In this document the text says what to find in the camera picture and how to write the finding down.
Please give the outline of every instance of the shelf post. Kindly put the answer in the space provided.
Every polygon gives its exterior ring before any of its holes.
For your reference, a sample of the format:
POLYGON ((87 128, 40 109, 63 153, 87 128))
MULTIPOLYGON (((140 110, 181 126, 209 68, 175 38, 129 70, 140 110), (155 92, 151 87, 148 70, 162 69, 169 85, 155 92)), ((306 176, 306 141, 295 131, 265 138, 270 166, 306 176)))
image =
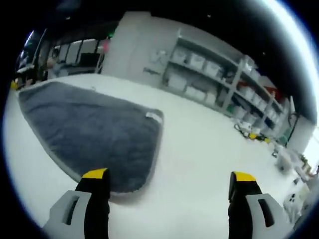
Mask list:
POLYGON ((278 138, 281 136, 279 134, 281 133, 280 131, 283 128, 284 121, 288 120, 288 114, 289 114, 288 108, 289 108, 289 101, 288 101, 288 99, 285 99, 285 103, 283 106, 283 112, 281 112, 280 119, 273 130, 273 137, 274 138, 278 138))
POLYGON ((240 60, 240 63, 239 63, 239 66, 237 68, 237 72, 235 74, 235 77, 234 77, 234 80, 233 80, 233 83, 231 84, 231 87, 229 88, 229 92, 225 98, 225 101, 223 103, 223 106, 221 108, 222 112, 226 112, 227 110, 227 107, 229 106, 230 104, 230 101, 231 101, 231 98, 233 97, 234 95, 234 92, 236 90, 236 87, 237 87, 237 84, 239 82, 239 79, 240 79, 240 76, 241 76, 241 73, 243 72, 243 69, 244 69, 244 62, 243 60, 240 60))
POLYGON ((263 117, 261 118, 261 122, 265 122, 265 120, 266 120, 266 118, 267 118, 267 116, 268 116, 268 112, 269 112, 269 110, 271 109, 274 100, 275 100, 275 93, 272 92, 272 96, 271 96, 270 100, 268 101, 268 104, 267 104, 267 106, 266 106, 266 108, 265 108, 264 115, 263 115, 263 117))

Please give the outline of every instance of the white shelf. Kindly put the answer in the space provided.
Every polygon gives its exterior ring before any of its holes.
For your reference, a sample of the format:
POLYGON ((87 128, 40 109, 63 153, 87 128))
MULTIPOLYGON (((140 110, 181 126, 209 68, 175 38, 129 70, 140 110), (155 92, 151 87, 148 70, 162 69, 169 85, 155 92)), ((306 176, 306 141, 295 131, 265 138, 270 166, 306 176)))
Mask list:
MULTIPOLYGON (((261 109, 259 109, 251 100, 245 98, 245 96, 244 96, 240 91, 236 90, 235 93, 236 93, 238 96, 240 96, 241 98, 243 98, 245 101, 247 101, 250 105, 252 105, 252 106, 254 107, 254 109, 257 109, 257 110, 258 110, 259 112, 261 112, 262 114, 265 114, 265 112, 263 112, 261 109)), ((276 123, 275 123, 271 118, 269 118, 268 116, 267 116, 267 118, 268 118, 271 122, 273 122, 274 124, 276 124, 276 123)))
MULTIPOLYGON (((190 39, 189 37, 181 36, 178 38, 177 43, 180 43, 181 45, 184 45, 184 46, 191 48, 195 51, 204 52, 206 55, 211 56, 211 58, 214 58, 215 60, 217 60, 219 63, 222 63, 223 65, 233 65, 236 68, 238 68, 238 66, 239 66, 239 63, 230 59, 229 57, 227 57, 223 53, 219 52, 215 48, 212 48, 210 46, 206 46, 200 42, 197 42, 193 39, 190 39)), ((272 95, 266 90, 266 88, 263 85, 261 85, 260 83, 256 82, 254 79, 252 79, 251 76, 248 75, 246 72, 243 71, 242 75, 244 75, 244 78, 248 79, 248 81, 250 83, 252 83, 252 85, 254 85, 258 89, 260 89, 263 92, 263 94, 268 97, 268 99, 270 99, 272 97, 272 95)), ((276 106, 276 108, 278 110, 283 112, 283 110, 284 110, 283 107, 276 100, 274 100, 274 105, 276 106)))
MULTIPOLYGON (((267 89, 261 85, 260 83, 256 82, 253 78, 251 78, 250 75, 248 75, 245 71, 242 72, 242 76, 244 76, 245 80, 248 80, 249 83, 263 91, 263 94, 266 95, 269 99, 272 97, 272 95, 267 91, 267 89)), ((274 105, 279 109, 281 112, 284 111, 283 107, 274 99, 274 105)))
POLYGON ((227 87, 227 88, 230 88, 230 87, 231 87, 230 84, 228 84, 228 83, 222 81, 220 78, 210 76, 210 75, 206 74, 205 72, 203 72, 203 71, 201 71, 201 70, 198 70, 198 69, 195 69, 195 68, 191 67, 191 66, 188 65, 188 64, 181 63, 181 62, 176 62, 176 61, 173 61, 173 60, 169 60, 168 62, 169 62, 169 63, 172 63, 172 64, 175 64, 175 65, 179 65, 179 66, 184 67, 184 68, 187 68, 187 69, 189 69, 189 70, 191 70, 191 71, 193 71, 193 72, 196 72, 196 73, 198 73, 198 74, 200 74, 200 75, 202 75, 202 76, 204 76, 204 77, 210 78, 210 79, 212 79, 213 81, 218 82, 218 83, 222 84, 223 86, 225 86, 225 87, 227 87))
MULTIPOLYGON (((212 106, 212 105, 206 103, 205 101, 200 101, 200 100, 198 100, 196 98, 192 98, 192 97, 186 95, 185 92, 183 92, 183 91, 179 91, 179 90, 176 90, 174 88, 171 88, 171 87, 168 87, 168 86, 165 86, 165 85, 162 85, 161 89, 166 91, 166 92, 172 93, 174 95, 178 95, 178 96, 181 96, 181 97, 186 98, 188 100, 191 100, 191 101, 194 101, 194 102, 199 103, 201 105, 204 105, 204 106, 206 106, 208 108, 211 108, 211 109, 213 109, 215 111, 222 112, 221 107, 217 106, 216 104, 212 106)), ((225 115, 227 115, 228 117, 233 117, 233 115, 230 112, 228 112, 228 111, 223 112, 223 113, 225 115)))
POLYGON ((177 44, 181 44, 187 48, 191 48, 192 50, 204 53, 208 57, 217 60, 218 63, 222 63, 223 65, 232 65, 235 67, 239 66, 239 63, 233 61, 228 56, 219 52, 217 49, 204 45, 203 43, 195 41, 189 37, 180 36, 177 40, 177 44))

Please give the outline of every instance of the storage bin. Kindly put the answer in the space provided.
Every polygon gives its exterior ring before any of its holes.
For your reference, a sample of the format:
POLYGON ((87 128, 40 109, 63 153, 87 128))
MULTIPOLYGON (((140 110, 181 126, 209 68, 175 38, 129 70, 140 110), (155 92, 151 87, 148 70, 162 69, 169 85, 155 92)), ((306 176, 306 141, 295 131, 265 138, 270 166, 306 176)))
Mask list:
POLYGON ((243 117, 243 121, 253 125, 256 122, 257 118, 258 115, 256 114, 246 113, 243 117))
POLYGON ((244 61, 244 69, 243 71, 250 75, 251 71, 255 68, 255 62, 248 55, 245 55, 243 58, 244 61))
POLYGON ((260 101, 261 97, 257 93, 255 93, 253 96, 253 104, 258 107, 260 101))
POLYGON ((168 80, 168 86, 179 91, 185 89, 186 83, 186 79, 176 74, 171 74, 168 80))
POLYGON ((245 111, 241 106, 235 106, 234 108, 234 118, 241 120, 247 111, 245 111))
POLYGON ((216 101, 216 94, 214 94, 212 92, 208 92, 205 102, 207 104, 213 106, 215 104, 215 101, 216 101))
POLYGON ((268 110, 267 117, 268 117, 268 118, 270 118, 270 119, 272 120, 272 119, 273 119, 273 117, 274 117, 274 114, 275 114, 274 109, 273 109, 273 108, 270 108, 270 109, 268 110))
POLYGON ((274 113, 274 114, 273 114, 273 117, 271 118, 271 120, 272 120, 274 123, 277 123, 277 121, 278 121, 278 114, 277 114, 277 113, 274 113))
POLYGON ((220 91, 219 95, 218 95, 217 101, 218 101, 219 103, 223 103, 223 102, 225 101, 225 99, 226 99, 227 94, 228 94, 228 93, 227 93, 227 90, 226 90, 225 88, 223 88, 223 89, 220 91))
POLYGON ((256 71, 255 69, 253 69, 253 70, 250 72, 250 77, 251 77, 254 81, 258 82, 258 81, 259 81, 259 78, 260 78, 260 74, 259 74, 258 71, 256 71))
POLYGON ((194 98, 196 93, 196 89, 192 86, 187 86, 185 94, 189 97, 194 98))
POLYGON ((206 61, 204 72, 209 76, 216 77, 220 69, 221 69, 221 66, 216 64, 215 62, 206 61))
POLYGON ((186 58, 187 58, 187 52, 184 49, 177 48, 173 52, 173 56, 172 56, 173 61, 176 61, 179 63, 185 63, 186 58))
POLYGON ((254 97, 254 90, 248 86, 241 87, 239 91, 245 96, 245 99, 251 101, 254 97))
POLYGON ((256 134, 256 135, 259 135, 261 133, 261 128, 259 126, 253 126, 251 128, 251 132, 256 134))
POLYGON ((195 99, 199 100, 199 101, 203 101, 206 97, 206 92, 200 91, 198 89, 196 89, 195 92, 195 99))
POLYGON ((275 123, 279 123, 279 121, 280 121, 280 118, 282 117, 282 114, 278 114, 277 115, 277 119, 276 119, 276 122, 275 123))
POLYGON ((260 109, 262 112, 265 111, 266 107, 267 107, 267 103, 266 101, 264 101, 263 99, 260 99, 259 104, 257 105, 258 109, 260 109))
POLYGON ((195 53, 190 54, 189 65, 195 69, 201 70, 203 68, 205 58, 195 53))

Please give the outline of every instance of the gray rug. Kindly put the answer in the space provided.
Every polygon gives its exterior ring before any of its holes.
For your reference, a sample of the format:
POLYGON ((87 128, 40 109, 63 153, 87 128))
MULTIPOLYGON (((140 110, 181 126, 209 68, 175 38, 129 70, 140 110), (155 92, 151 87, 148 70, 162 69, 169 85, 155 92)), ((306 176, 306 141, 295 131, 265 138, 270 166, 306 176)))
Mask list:
POLYGON ((161 111, 60 82, 20 91, 19 103, 46 152, 75 181, 109 168, 111 191, 128 193, 149 179, 161 111))

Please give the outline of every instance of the yellow object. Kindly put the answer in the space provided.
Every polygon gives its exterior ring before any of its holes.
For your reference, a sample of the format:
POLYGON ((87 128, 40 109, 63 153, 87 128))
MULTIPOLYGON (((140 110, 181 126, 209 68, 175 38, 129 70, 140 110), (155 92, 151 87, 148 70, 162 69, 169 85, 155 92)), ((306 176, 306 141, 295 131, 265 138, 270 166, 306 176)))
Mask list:
POLYGON ((18 85, 16 84, 16 82, 11 81, 10 89, 16 90, 17 88, 18 88, 18 85))
POLYGON ((249 134, 249 137, 250 137, 251 139, 255 139, 255 138, 257 137, 257 135, 256 135, 255 133, 250 133, 250 134, 249 134))
POLYGON ((256 179, 248 173, 234 172, 236 181, 256 181, 256 179))
POLYGON ((100 169, 96 169, 96 170, 91 170, 91 171, 85 173, 82 176, 82 178, 97 178, 97 179, 101 179, 105 170, 107 170, 107 168, 100 168, 100 169))

